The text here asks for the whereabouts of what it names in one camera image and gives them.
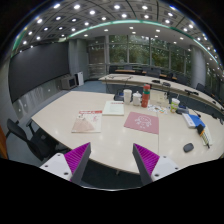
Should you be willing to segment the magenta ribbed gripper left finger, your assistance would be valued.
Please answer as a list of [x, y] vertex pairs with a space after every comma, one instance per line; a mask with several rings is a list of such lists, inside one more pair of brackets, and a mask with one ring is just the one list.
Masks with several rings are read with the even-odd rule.
[[56, 153], [41, 169], [79, 185], [90, 154], [91, 143], [88, 142], [66, 154]]

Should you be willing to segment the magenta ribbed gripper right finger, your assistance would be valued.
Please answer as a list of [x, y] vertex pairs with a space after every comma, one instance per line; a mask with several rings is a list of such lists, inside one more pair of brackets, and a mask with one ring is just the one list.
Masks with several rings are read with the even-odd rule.
[[167, 156], [159, 156], [136, 143], [133, 144], [132, 153], [143, 185], [152, 183], [179, 170], [179, 167]]

